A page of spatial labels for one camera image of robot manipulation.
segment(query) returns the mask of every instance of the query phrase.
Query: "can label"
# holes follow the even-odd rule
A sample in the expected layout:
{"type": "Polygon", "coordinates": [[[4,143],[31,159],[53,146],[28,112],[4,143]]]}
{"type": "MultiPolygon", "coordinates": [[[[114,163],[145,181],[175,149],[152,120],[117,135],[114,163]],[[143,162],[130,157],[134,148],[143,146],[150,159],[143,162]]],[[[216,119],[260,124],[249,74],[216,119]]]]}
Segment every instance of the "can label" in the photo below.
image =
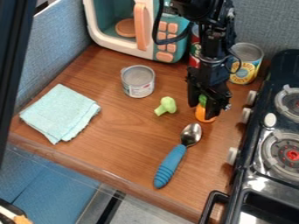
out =
{"type": "Polygon", "coordinates": [[[200,39],[197,33],[192,31],[189,66],[199,68],[199,53],[201,51],[200,39]]]}
{"type": "Polygon", "coordinates": [[[140,87],[130,86],[126,83],[122,83],[122,85],[124,92],[133,98],[143,98],[145,96],[148,96],[154,91],[155,88],[155,84],[153,81],[140,87]]]}
{"type": "Polygon", "coordinates": [[[256,78],[260,66],[261,59],[258,59],[254,62],[242,62],[241,69],[238,73],[235,73],[239,67],[239,61],[234,61],[232,66],[232,74],[230,75],[230,81],[232,83],[246,85],[254,81],[256,78]]]}
{"type": "Polygon", "coordinates": [[[189,55],[189,66],[199,68],[200,60],[195,58],[192,54],[189,55]]]}

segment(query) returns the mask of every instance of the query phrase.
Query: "blue spoon handle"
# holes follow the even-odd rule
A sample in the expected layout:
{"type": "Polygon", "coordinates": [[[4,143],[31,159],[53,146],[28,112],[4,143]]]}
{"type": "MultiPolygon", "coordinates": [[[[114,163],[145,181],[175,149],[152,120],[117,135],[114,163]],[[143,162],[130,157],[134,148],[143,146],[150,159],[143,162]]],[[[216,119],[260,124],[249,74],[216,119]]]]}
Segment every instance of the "blue spoon handle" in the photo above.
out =
{"type": "Polygon", "coordinates": [[[186,151],[187,148],[183,144],[179,144],[167,155],[156,171],[155,188],[162,188],[167,185],[186,151]]]}

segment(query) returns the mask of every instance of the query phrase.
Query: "microwave button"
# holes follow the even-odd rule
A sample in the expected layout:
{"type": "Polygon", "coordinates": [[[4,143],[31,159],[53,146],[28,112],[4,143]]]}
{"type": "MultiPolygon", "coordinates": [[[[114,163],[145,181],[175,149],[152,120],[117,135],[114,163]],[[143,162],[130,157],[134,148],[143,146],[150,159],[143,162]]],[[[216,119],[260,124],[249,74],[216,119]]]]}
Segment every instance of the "microwave button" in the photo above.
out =
{"type": "Polygon", "coordinates": [[[158,52],[156,54],[156,58],[158,60],[164,61],[164,62],[172,62],[173,61],[173,55],[168,52],[158,52]]]}
{"type": "Polygon", "coordinates": [[[167,39],[173,39],[173,38],[176,38],[177,37],[177,35],[175,35],[175,34],[168,34],[167,35],[167,39]]]}
{"type": "Polygon", "coordinates": [[[158,39],[166,39],[166,33],[160,31],[160,32],[158,33],[158,39]]]}
{"type": "Polygon", "coordinates": [[[157,48],[158,48],[160,51],[165,51],[165,50],[166,50],[166,45],[158,45],[157,48]]]}
{"type": "Polygon", "coordinates": [[[178,25],[174,23],[168,24],[168,32],[177,33],[178,25]]]}
{"type": "Polygon", "coordinates": [[[176,44],[168,44],[167,45],[167,52],[175,53],[176,51],[177,51],[177,45],[176,44]]]}
{"type": "Polygon", "coordinates": [[[167,23],[166,22],[160,22],[159,24],[159,31],[166,32],[167,23]]]}

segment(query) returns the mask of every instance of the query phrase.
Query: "spoon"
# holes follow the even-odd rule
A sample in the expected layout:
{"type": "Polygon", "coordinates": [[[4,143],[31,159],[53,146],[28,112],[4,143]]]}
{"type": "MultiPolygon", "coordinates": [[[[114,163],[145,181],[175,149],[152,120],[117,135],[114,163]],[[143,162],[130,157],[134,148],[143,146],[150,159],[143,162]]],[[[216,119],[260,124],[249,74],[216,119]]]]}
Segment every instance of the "spoon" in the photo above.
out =
{"type": "Polygon", "coordinates": [[[168,154],[156,171],[154,180],[155,188],[162,188],[167,185],[186,153],[187,147],[198,143],[201,135],[202,131],[198,123],[191,123],[183,129],[181,133],[181,144],[168,154]]]}

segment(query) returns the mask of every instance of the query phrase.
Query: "toy broccoli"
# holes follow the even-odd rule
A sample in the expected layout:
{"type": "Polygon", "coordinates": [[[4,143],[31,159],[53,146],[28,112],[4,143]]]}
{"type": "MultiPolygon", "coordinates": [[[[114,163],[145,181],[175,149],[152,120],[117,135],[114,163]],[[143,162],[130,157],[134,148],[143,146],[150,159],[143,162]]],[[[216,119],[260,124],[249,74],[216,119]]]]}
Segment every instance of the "toy broccoli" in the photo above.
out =
{"type": "Polygon", "coordinates": [[[161,99],[161,105],[157,109],[155,109],[155,114],[157,116],[161,116],[166,112],[173,114],[176,113],[176,111],[177,111],[176,101],[169,96],[165,96],[161,99]]]}

